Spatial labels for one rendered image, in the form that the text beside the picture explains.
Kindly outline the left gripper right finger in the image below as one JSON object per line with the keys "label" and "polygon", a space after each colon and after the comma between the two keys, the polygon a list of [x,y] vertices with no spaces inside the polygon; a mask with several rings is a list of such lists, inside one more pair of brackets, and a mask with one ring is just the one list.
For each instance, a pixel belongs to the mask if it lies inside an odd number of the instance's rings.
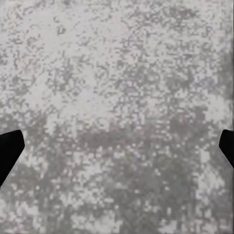
{"label": "left gripper right finger", "polygon": [[234,131],[223,130],[219,147],[234,168]]}

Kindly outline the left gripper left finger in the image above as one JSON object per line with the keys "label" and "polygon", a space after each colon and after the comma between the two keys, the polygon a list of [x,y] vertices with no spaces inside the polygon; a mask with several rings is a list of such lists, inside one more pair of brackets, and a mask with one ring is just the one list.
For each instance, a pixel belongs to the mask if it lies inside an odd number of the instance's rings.
{"label": "left gripper left finger", "polygon": [[25,148],[21,130],[0,135],[0,187]]}

